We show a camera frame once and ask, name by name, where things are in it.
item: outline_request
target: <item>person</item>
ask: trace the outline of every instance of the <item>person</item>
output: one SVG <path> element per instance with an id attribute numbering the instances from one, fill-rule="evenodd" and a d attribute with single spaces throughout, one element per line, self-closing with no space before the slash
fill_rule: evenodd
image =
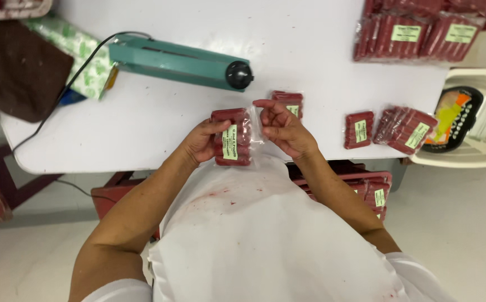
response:
<path id="1" fill-rule="evenodd" d="M 296 116 L 270 100 L 254 105 L 264 136 L 293 158 L 319 202 L 272 156 L 251 168 L 199 167 L 230 125 L 205 120 L 88 237 L 70 302 L 455 301 L 401 252 Z M 158 227 L 151 287 L 140 254 Z"/>

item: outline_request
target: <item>brown towel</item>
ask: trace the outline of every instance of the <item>brown towel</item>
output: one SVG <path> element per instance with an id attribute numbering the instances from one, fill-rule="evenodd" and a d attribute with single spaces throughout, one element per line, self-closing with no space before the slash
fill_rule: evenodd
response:
<path id="1" fill-rule="evenodd" d="M 73 58 L 18 21 L 0 21 L 0 111 L 37 122 L 51 114 Z"/>

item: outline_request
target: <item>black power cord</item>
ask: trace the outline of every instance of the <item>black power cord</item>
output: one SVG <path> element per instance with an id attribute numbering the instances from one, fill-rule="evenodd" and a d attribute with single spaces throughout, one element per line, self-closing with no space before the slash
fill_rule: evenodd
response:
<path id="1" fill-rule="evenodd" d="M 43 119 L 40 123 L 40 125 L 38 126 L 38 128 L 36 129 L 36 131 L 30 135 L 29 137 L 27 137 L 26 139 L 24 139 L 22 142 L 20 142 L 17 146 L 15 146 L 11 152 L 13 154 L 15 154 L 15 151 L 17 150 L 17 148 L 19 148 L 20 146 L 22 146 L 25 142 L 29 141 L 31 138 L 33 138 L 34 136 L 36 136 L 41 128 L 43 127 L 43 125 L 45 124 L 45 122 L 49 119 L 49 117 L 51 116 L 51 114 L 54 112 L 54 110 L 57 108 L 58 104 L 60 103 L 60 100 L 62 100 L 62 97 L 64 96 L 65 92 L 68 91 L 68 89 L 73 85 L 73 83 L 75 82 L 75 80 L 78 78 L 78 76 L 81 74 L 81 72 L 86 68 L 86 66 L 88 65 L 88 63 L 90 63 L 90 61 L 93 59 L 93 57 L 96 55 L 96 53 L 99 51 L 99 49 L 101 49 L 101 46 L 105 45 L 108 41 L 110 41 L 112 38 L 116 37 L 117 35 L 119 34 L 137 34 L 137 35 L 140 35 L 140 36 L 144 36 L 150 40 L 152 40 L 152 36 L 150 36 L 149 34 L 147 33 L 143 33 L 143 32 L 119 32 L 119 33 L 115 33 L 113 35 L 111 35 L 109 38 L 106 38 L 105 40 L 103 40 L 103 42 L 101 42 L 97 47 L 96 49 L 94 49 L 94 51 L 92 52 L 92 54 L 90 55 L 90 57 L 86 60 L 86 62 L 81 66 L 81 68 L 79 68 L 78 72 L 75 73 L 75 75 L 72 77 L 71 81 L 69 81 L 69 83 L 64 87 L 64 89 L 62 90 L 62 92 L 60 93 L 58 99 L 56 100 L 56 102 L 54 103 L 53 105 L 53 108 L 51 109 L 51 113 L 49 113 L 49 115 Z"/>
<path id="2" fill-rule="evenodd" d="M 109 38 L 106 38 L 105 40 L 103 40 L 97 47 L 96 49 L 94 49 L 94 51 L 92 52 L 92 54 L 90 55 L 90 57 L 84 62 L 84 64 L 79 68 L 79 70 L 77 71 L 77 73 L 75 73 L 75 75 L 72 77 L 72 79 L 69 81 L 69 83 L 64 87 L 64 89 L 62 90 L 62 92 L 60 93 L 58 99 L 56 100 L 56 102 L 54 103 L 53 105 L 53 108 L 51 109 L 51 113 L 49 113 L 49 115 L 41 121 L 40 125 L 38 126 L 38 128 L 36 129 L 36 131 L 30 135 L 29 137 L 27 137 L 26 139 L 24 139 L 22 142 L 20 142 L 17 146 L 15 146 L 11 152 L 12 154 L 15 154 L 15 151 L 17 150 L 17 148 L 19 148 L 20 146 L 22 146 L 25 142 L 29 141 L 31 138 L 33 138 L 34 136 L 36 136 L 41 128 L 43 127 L 43 125 L 45 124 L 45 122 L 49 119 L 49 117 L 51 116 L 51 114 L 54 112 L 54 110 L 57 108 L 58 104 L 60 103 L 60 100 L 62 100 L 62 97 L 64 96 L 65 92 L 68 91 L 68 89 L 73 85 L 73 83 L 75 82 L 75 80 L 78 78 L 78 76 L 81 74 L 81 72 L 86 68 L 86 66 L 88 65 L 88 63 L 90 63 L 90 61 L 93 59 L 93 57 L 96 55 L 96 53 L 101 49 L 101 46 L 105 45 L 108 41 L 110 41 L 112 38 L 116 37 L 117 35 L 119 34 L 137 34 L 137 35 L 140 35 L 140 36 L 144 36 L 150 40 L 152 40 L 152 36 L 150 36 L 149 34 L 147 33 L 143 33 L 143 32 L 132 32 L 132 31 L 129 31 L 129 32 L 119 32 L 119 33 L 115 33 L 113 35 L 111 35 Z M 66 182 L 66 181 L 61 181 L 61 180 L 55 180 L 55 182 L 59 182 L 59 183 L 63 183 L 63 184 L 66 184 L 66 185 L 70 185 L 72 187 L 74 187 L 75 189 L 78 189 L 79 191 L 81 191 L 83 194 L 85 194 L 86 196 L 88 197 L 96 197 L 96 198 L 104 198 L 104 199 L 107 199 L 107 200 L 110 200 L 114 203 L 116 203 L 115 200 L 112 200 L 110 199 L 109 197 L 105 197 L 105 196 L 95 196 L 95 195 L 90 195 L 88 193 L 86 193 L 85 190 L 79 188 L 77 185 L 75 185 L 74 183 L 71 183 L 71 182 Z"/>
<path id="3" fill-rule="evenodd" d="M 75 189 L 81 191 L 84 195 L 88 196 L 88 197 L 96 197 L 96 198 L 103 198 L 103 199 L 107 199 L 107 200 L 110 200 L 112 201 L 113 203 L 116 203 L 115 200 L 113 199 L 110 199 L 109 197 L 105 197 L 105 196 L 98 196 L 98 195 L 91 195 L 91 194 L 88 194 L 86 193 L 85 190 L 79 188 L 78 185 L 74 184 L 74 183 L 71 183 L 71 182 L 67 182 L 67 181 L 61 181 L 61 180 L 55 180 L 55 182 L 59 182 L 59 183 L 63 183 L 63 184 L 66 184 L 66 185 L 70 185 L 72 187 L 74 187 Z"/>

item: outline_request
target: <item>product label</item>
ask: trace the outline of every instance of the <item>product label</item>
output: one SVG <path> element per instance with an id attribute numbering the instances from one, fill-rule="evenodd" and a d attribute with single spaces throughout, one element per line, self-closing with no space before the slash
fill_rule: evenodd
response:
<path id="1" fill-rule="evenodd" d="M 375 206 L 380 207 L 385 205 L 385 190 L 380 189 L 375 191 Z"/>
<path id="2" fill-rule="evenodd" d="M 238 126 L 231 125 L 222 133 L 222 152 L 225 160 L 238 160 Z"/>
<path id="3" fill-rule="evenodd" d="M 470 25 L 451 24 L 445 40 L 447 42 L 467 43 L 472 42 L 478 28 Z"/>
<path id="4" fill-rule="evenodd" d="M 354 135 L 357 138 L 357 142 L 368 139 L 366 132 L 366 120 L 361 120 L 354 124 Z"/>
<path id="5" fill-rule="evenodd" d="M 391 39 L 392 41 L 418 42 L 421 32 L 421 26 L 394 25 Z"/>
<path id="6" fill-rule="evenodd" d="M 421 122 L 418 127 L 414 129 L 413 134 L 405 143 L 405 146 L 416 149 L 420 144 L 420 141 L 424 138 L 424 135 L 428 132 L 429 126 Z"/>
<path id="7" fill-rule="evenodd" d="M 296 117 L 299 117 L 299 105 L 286 106 L 286 108 L 291 111 L 291 113 L 295 114 Z"/>

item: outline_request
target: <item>teal heat sealer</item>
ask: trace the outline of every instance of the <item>teal heat sealer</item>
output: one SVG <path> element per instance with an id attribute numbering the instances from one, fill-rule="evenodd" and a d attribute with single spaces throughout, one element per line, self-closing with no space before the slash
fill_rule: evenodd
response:
<path id="1" fill-rule="evenodd" d="M 126 72 L 239 92 L 254 80 L 248 60 L 198 48 L 119 34 L 109 50 Z"/>

